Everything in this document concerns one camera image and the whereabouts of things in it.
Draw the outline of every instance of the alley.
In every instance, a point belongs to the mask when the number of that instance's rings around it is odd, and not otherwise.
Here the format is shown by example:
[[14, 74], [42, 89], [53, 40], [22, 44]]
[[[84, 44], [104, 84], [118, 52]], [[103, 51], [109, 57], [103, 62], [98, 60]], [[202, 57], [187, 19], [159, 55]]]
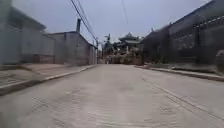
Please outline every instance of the alley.
[[223, 128], [223, 83], [101, 65], [0, 97], [0, 128]]

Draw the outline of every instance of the building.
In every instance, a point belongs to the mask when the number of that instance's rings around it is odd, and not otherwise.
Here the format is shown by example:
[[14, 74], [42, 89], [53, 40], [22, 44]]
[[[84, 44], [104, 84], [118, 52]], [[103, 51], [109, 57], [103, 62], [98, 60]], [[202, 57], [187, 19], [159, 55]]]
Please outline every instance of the building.
[[143, 45], [143, 60], [145, 62], [168, 62], [169, 61], [169, 28], [166, 25], [158, 30], [152, 30], [144, 39], [141, 40]]
[[5, 26], [7, 24], [7, 17], [11, 7], [11, 0], [1, 0], [0, 4], [0, 66], [5, 63]]
[[54, 40], [42, 33], [45, 28], [43, 24], [10, 6], [2, 33], [4, 42], [1, 42], [1, 63], [45, 61], [41, 56], [50, 56], [53, 60]]
[[90, 44], [80, 33], [76, 31], [51, 33], [48, 34], [50, 37], [59, 40], [61, 45], [66, 48], [64, 55], [65, 57], [57, 57], [57, 54], [61, 50], [57, 50], [56, 46], [56, 62], [63, 62], [70, 65], [89, 65], [96, 64], [96, 51], [97, 48]]
[[174, 34], [182, 29], [193, 26], [197, 22], [202, 22], [213, 17], [224, 14], [224, 1], [211, 0], [209, 3], [194, 10], [178, 21], [174, 22], [169, 29], [170, 34]]
[[212, 0], [169, 28], [172, 62], [214, 65], [224, 49], [224, 1]]

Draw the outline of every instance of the house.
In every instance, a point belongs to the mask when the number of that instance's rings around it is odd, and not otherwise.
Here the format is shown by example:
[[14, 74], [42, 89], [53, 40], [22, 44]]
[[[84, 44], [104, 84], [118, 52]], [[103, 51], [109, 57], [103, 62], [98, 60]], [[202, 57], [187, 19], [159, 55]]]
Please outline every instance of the house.
[[56, 56], [56, 62], [65, 61], [70, 65], [89, 65], [96, 63], [97, 48], [90, 44], [80, 33], [76, 31], [51, 33], [50, 37], [59, 40], [61, 45], [64, 45], [66, 50], [65, 57]]

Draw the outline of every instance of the sidewalk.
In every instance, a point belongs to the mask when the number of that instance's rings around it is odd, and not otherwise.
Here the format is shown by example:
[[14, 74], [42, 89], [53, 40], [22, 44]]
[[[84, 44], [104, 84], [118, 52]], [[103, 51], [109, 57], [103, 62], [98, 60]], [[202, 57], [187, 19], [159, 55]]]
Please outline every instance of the sidewalk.
[[172, 70], [172, 69], [167, 69], [167, 68], [156, 68], [156, 67], [150, 68], [148, 66], [137, 66], [137, 68], [149, 69], [149, 70], [154, 70], [154, 71], [173, 73], [173, 74], [179, 74], [179, 75], [184, 75], [184, 76], [190, 76], [190, 77], [196, 77], [196, 78], [201, 78], [201, 79], [208, 79], [208, 80], [224, 82], [223, 76], [219, 76], [214, 73], [199, 73], [199, 72], [192, 72], [192, 71]]
[[67, 67], [64, 65], [25, 65], [26, 69], [0, 71], [0, 95], [5, 95], [38, 83], [76, 74], [96, 65]]

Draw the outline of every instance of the utility pole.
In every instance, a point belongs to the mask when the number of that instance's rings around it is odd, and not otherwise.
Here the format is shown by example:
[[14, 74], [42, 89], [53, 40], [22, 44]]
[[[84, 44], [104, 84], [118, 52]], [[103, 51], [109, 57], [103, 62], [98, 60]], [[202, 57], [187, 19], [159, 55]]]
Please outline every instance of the utility pole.
[[96, 37], [96, 64], [98, 64], [98, 52], [99, 52], [99, 41], [98, 37]]

